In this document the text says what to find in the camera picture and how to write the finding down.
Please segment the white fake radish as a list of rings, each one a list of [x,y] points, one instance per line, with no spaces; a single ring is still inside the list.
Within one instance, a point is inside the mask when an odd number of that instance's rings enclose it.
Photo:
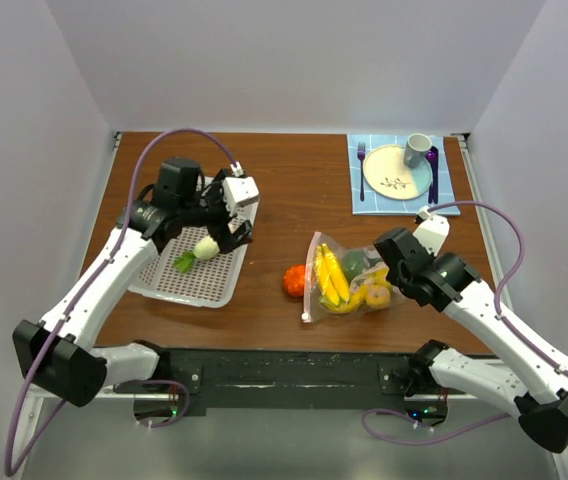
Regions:
[[[211,260],[219,253],[220,248],[217,242],[211,236],[205,236],[191,250],[184,251],[177,257],[173,261],[172,267],[180,273],[187,273],[196,262]]]

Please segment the white perforated plastic basket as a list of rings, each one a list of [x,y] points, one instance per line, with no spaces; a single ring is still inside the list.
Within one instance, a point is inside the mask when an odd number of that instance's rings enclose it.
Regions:
[[[213,180],[196,174],[190,180],[162,181],[145,186],[134,201],[132,223],[148,227],[159,225],[157,257],[148,263],[128,287],[132,293],[170,303],[220,308],[230,301],[246,254],[247,245],[224,250],[207,261],[196,262],[187,273],[172,267],[184,251],[208,236],[205,227],[184,227],[183,212],[197,202],[198,194]],[[231,221],[253,224],[259,201],[238,210]]]

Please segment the clear zip top bag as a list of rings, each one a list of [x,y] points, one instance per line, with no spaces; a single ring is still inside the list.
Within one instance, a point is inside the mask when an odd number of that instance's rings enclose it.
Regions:
[[[373,246],[346,248],[328,234],[315,232],[302,273],[302,322],[396,308],[404,296],[387,280],[388,274],[389,267]]]

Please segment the orange fake fruit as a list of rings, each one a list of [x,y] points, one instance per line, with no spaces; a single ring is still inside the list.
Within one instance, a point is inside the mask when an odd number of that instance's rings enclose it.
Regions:
[[[282,287],[292,298],[301,298],[305,293],[306,266],[299,264],[288,268],[282,279]]]

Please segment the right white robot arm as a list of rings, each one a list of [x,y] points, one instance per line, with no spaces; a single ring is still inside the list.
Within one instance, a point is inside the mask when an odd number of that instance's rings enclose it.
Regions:
[[[394,228],[374,247],[389,267],[390,283],[420,306],[431,306],[479,338],[504,363],[499,370],[431,340],[408,360],[412,386],[470,394],[515,418],[542,448],[568,447],[568,356],[544,341],[512,311],[494,305],[478,271],[454,253],[438,251],[448,234],[421,224]]]

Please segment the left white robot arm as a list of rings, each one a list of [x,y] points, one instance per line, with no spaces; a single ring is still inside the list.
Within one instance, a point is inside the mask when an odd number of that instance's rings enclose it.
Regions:
[[[137,381],[164,390],[171,368],[157,347],[134,342],[99,350],[102,326],[140,271],[187,228],[205,228],[222,254],[252,240],[252,223],[231,222],[259,200],[253,178],[222,169],[211,180],[200,165],[169,158],[157,180],[118,217],[107,243],[77,284],[37,322],[21,321],[12,334],[24,379],[77,407],[107,385]]]

